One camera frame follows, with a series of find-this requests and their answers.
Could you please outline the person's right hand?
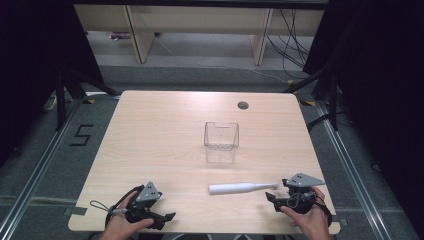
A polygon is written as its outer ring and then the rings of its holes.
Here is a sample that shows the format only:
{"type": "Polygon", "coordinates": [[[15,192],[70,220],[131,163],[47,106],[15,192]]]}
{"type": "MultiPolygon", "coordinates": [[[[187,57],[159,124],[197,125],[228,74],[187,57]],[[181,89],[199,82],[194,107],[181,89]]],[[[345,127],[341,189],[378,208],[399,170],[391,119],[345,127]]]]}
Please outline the person's right hand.
{"type": "Polygon", "coordinates": [[[286,206],[282,206],[280,210],[292,219],[290,226],[299,228],[308,240],[330,240],[328,217],[319,206],[314,205],[304,215],[286,206]]]}

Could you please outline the light wooden shelf unit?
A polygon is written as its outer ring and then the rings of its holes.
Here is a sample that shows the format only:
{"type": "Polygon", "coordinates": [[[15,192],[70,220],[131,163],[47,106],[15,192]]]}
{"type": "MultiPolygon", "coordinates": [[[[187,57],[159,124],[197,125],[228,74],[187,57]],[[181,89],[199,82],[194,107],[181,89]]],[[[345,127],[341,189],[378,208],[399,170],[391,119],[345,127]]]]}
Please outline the light wooden shelf unit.
{"type": "Polygon", "coordinates": [[[321,10],[162,7],[135,5],[74,6],[86,31],[127,32],[136,60],[146,61],[156,33],[241,34],[250,37],[254,64],[262,64],[269,35],[313,37],[321,10]]]}

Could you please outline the grey floor tape piece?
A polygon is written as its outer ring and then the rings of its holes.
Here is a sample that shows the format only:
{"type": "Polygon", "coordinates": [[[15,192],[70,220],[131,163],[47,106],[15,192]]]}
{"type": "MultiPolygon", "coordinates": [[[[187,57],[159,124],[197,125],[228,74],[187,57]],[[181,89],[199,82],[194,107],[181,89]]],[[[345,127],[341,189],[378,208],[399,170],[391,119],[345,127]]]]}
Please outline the grey floor tape piece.
{"type": "Polygon", "coordinates": [[[332,216],[332,222],[333,223],[338,223],[341,227],[346,227],[349,225],[348,221],[345,218],[341,218],[338,215],[333,215],[332,216]]]}
{"type": "Polygon", "coordinates": [[[72,207],[72,208],[66,208],[64,211],[65,216],[72,216],[72,215],[80,215],[84,216],[87,212],[86,208],[83,207],[72,207]]]}

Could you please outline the black curtain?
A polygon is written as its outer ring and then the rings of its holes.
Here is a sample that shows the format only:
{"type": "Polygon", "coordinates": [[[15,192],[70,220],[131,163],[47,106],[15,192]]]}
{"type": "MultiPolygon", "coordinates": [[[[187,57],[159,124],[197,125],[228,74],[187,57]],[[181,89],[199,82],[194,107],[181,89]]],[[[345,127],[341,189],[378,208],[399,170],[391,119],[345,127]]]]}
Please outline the black curtain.
{"type": "Polygon", "coordinates": [[[338,85],[365,145],[424,239],[424,0],[329,0],[304,67],[324,66],[349,20],[359,33],[338,85]]]}
{"type": "Polygon", "coordinates": [[[0,0],[0,167],[18,147],[61,77],[104,80],[72,0],[0,0]]]}

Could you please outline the metal floor rail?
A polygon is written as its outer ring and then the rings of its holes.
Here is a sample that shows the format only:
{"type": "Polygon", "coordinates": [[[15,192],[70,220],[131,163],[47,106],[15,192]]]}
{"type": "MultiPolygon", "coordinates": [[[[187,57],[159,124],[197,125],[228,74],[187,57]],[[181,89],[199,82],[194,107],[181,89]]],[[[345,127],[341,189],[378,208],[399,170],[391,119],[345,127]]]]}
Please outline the metal floor rail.
{"type": "Polygon", "coordinates": [[[329,138],[337,152],[341,164],[346,172],[346,175],[352,185],[352,188],[357,196],[360,206],[370,224],[370,227],[377,240],[392,240],[387,225],[380,214],[375,202],[371,198],[364,181],[361,179],[340,134],[334,129],[329,120],[329,111],[326,109],[325,104],[317,103],[318,113],[321,117],[326,117],[324,126],[329,135],[329,138]]]}
{"type": "Polygon", "coordinates": [[[42,154],[37,158],[34,168],[30,171],[29,175],[25,178],[23,187],[19,190],[17,195],[1,195],[0,205],[8,204],[9,209],[7,214],[0,222],[0,240],[10,240],[19,225],[31,199],[38,189],[45,173],[47,172],[54,155],[65,134],[68,131],[71,120],[73,119],[76,111],[81,106],[82,100],[74,100],[69,104],[69,108],[65,111],[65,120],[59,127],[54,127],[48,144],[42,148],[42,154]]]}

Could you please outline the black metal stand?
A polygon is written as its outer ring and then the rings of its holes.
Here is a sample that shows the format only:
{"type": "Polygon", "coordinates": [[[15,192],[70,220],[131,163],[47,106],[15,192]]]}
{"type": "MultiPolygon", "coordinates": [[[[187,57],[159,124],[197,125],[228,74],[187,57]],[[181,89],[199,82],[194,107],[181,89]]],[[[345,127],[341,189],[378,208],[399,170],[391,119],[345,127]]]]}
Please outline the black metal stand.
{"type": "Polygon", "coordinates": [[[337,131],[337,78],[330,67],[323,67],[306,79],[290,86],[288,89],[284,90],[284,93],[294,93],[314,81],[317,81],[317,83],[312,92],[312,97],[317,100],[327,96],[329,100],[329,110],[326,114],[308,124],[307,128],[311,130],[319,121],[328,120],[333,130],[337,131]]]}
{"type": "Polygon", "coordinates": [[[103,78],[96,80],[91,78],[87,74],[72,69],[68,66],[62,66],[59,68],[57,77],[55,79],[55,93],[57,100],[57,126],[56,130],[60,130],[66,120],[67,112],[65,107],[65,91],[68,91],[71,97],[75,100],[83,100],[87,97],[85,90],[81,83],[88,83],[95,88],[102,90],[110,96],[120,96],[121,93],[108,87],[103,78]]]}

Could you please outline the person's left hand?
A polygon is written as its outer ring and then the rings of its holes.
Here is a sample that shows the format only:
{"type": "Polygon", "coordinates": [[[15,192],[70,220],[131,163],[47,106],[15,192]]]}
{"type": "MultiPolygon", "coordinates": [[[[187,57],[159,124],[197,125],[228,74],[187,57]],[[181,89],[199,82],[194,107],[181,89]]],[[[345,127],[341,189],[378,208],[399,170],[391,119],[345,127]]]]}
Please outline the person's left hand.
{"type": "Polygon", "coordinates": [[[99,240],[129,240],[130,237],[141,229],[147,228],[154,223],[153,219],[143,219],[130,223],[124,214],[116,214],[110,218],[99,240]]]}

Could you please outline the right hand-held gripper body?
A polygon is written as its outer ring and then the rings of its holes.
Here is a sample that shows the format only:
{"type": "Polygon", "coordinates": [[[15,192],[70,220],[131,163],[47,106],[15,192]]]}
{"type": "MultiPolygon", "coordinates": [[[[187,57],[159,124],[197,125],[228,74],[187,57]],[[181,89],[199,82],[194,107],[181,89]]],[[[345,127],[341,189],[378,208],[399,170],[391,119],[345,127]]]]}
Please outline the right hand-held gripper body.
{"type": "Polygon", "coordinates": [[[289,197],[284,200],[283,205],[293,209],[296,213],[305,214],[310,211],[316,202],[317,194],[313,186],[325,185],[326,182],[309,176],[305,173],[296,173],[289,179],[282,180],[283,185],[288,188],[289,197]]]}

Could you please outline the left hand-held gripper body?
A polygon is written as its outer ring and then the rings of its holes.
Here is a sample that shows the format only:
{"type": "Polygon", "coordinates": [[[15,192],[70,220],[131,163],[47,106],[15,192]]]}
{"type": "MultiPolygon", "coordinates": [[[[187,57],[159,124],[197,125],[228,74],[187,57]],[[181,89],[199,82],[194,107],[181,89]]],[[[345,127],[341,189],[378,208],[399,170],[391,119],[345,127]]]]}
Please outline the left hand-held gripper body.
{"type": "Polygon", "coordinates": [[[150,210],[160,197],[161,193],[158,192],[151,181],[146,185],[140,186],[126,206],[126,220],[130,223],[135,223],[148,218],[154,220],[161,219],[160,215],[150,210]]]}

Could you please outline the clear plastic container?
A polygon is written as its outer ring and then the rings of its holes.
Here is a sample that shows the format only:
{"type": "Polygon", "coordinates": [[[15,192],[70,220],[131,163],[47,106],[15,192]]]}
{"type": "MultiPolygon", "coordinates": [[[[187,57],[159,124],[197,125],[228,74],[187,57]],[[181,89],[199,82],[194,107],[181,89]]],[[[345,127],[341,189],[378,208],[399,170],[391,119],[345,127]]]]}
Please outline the clear plastic container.
{"type": "Polygon", "coordinates": [[[204,147],[208,163],[233,163],[239,147],[239,125],[206,122],[204,147]]]}

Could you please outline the white electric toothbrush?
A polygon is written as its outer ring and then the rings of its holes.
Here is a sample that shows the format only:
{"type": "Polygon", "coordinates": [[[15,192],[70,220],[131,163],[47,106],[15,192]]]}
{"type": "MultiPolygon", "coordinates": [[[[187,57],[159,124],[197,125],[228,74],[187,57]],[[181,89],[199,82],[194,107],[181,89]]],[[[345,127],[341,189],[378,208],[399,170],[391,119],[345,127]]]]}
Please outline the white electric toothbrush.
{"type": "Polygon", "coordinates": [[[208,187],[211,195],[223,194],[238,194],[247,193],[262,189],[275,189],[279,186],[278,183],[226,183],[226,184],[211,184],[208,187]]]}

